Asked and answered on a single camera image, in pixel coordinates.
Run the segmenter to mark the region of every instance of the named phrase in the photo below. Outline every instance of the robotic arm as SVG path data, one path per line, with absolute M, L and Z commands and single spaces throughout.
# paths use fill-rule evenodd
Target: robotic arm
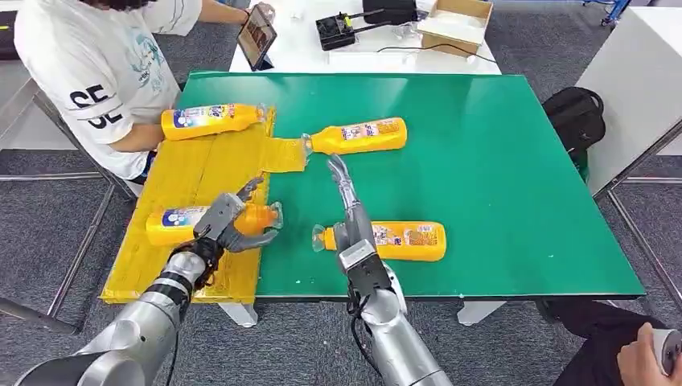
M 244 201 L 262 181 L 251 180 L 236 195 L 221 194 L 195 226 L 196 238 L 170 254 L 161 274 L 138 300 L 77 353 L 39 364 L 16 385 L 152 385 L 178 338 L 192 295 L 207 285 L 224 250 L 258 248 L 277 235 L 269 231 L 245 236 L 234 227 Z
M 384 382 L 396 386 L 451 386 L 405 315 L 407 306 L 396 274 L 376 254 L 374 233 L 363 204 L 355 195 L 348 168 L 338 155 L 327 162 L 339 187 L 346 217 L 334 226 L 337 260 L 348 277 L 348 292 L 355 320 L 361 318 L 370 333 L 372 357 L 365 358 Z

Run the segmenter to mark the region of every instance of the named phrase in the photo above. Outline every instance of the green table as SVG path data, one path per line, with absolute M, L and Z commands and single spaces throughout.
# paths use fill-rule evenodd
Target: green table
M 228 102 L 276 106 L 280 138 L 405 119 L 404 149 L 344 159 L 373 220 L 446 227 L 441 261 L 389 262 L 408 297 L 644 294 L 522 76 L 202 72 L 191 76 L 180 104 Z M 263 249 L 259 298 L 346 295 L 334 253 L 310 246 L 315 224 L 343 219 L 326 160 L 313 154 L 305 172 L 271 175 L 269 201 L 282 202 L 285 223 Z

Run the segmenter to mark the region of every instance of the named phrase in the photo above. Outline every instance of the plastic bottle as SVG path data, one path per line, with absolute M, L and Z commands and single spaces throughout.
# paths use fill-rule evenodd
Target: plastic bottle
M 438 261 L 446 254 L 446 230 L 431 221 L 372 221 L 379 257 L 386 260 Z M 313 250 L 336 250 L 334 229 L 313 227 Z
M 161 128 L 166 139 L 178 141 L 224 131 L 241 131 L 253 123 L 265 121 L 266 114 L 264 105 L 238 103 L 166 110 L 161 114 Z
M 194 238 L 193 229 L 208 207 L 183 207 L 153 212 L 146 222 L 147 237 L 152 245 L 180 244 Z M 235 220 L 235 228 L 245 235 L 257 235 L 265 228 L 281 228 L 280 203 L 256 205 L 246 203 L 246 208 Z
M 310 153 L 350 154 L 375 150 L 393 150 L 405 146 L 407 126 L 399 117 L 328 126 L 317 134 L 303 134 L 306 155 Z

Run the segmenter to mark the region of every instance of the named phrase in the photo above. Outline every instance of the human hand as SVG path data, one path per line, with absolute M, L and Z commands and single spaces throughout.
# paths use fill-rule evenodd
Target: human hand
M 654 329 L 648 322 L 637 331 L 637 340 L 621 348 L 618 368 L 625 386 L 682 386 L 682 355 L 672 375 L 665 376 L 654 356 Z

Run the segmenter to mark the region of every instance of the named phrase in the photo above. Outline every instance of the floor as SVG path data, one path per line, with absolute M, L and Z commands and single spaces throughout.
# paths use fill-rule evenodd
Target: floor
M 497 2 L 487 33 L 505 73 L 525 74 L 542 101 L 574 84 L 608 30 L 598 26 L 600 6 L 563 2 Z M 159 39 L 184 80 L 190 68 L 227 69 L 236 30 L 198 26 L 186 39 Z M 88 170 L 71 152 L 0 152 L 0 174 Z M 682 176 L 682 160 L 654 159 L 642 175 Z M 104 193 L 102 181 L 0 184 L 0 294 L 46 310 L 68 262 Z M 625 186 L 618 189 L 677 285 L 682 285 L 682 190 Z M 613 206 L 599 203 L 604 217 L 649 295 L 620 306 L 682 327 L 680 312 L 644 260 Z M 69 337 L 0 315 L 0 385 L 11 384 L 35 364 L 74 352 L 108 324 L 121 306 L 97 299 L 121 243 L 132 207 L 118 196 L 69 292 L 61 317 L 83 322 Z M 478 325 L 455 319 L 461 302 L 410 302 L 409 318 L 454 384 L 547 385 L 580 345 L 562 327 L 545 323 L 530 302 L 515 302 Z M 347 331 L 348 317 L 336 303 L 257 303 L 261 321 L 235 326 L 217 306 L 191 306 L 180 333 L 172 381 L 228 385 L 380 384 Z M 165 380 L 168 358 L 155 384 Z

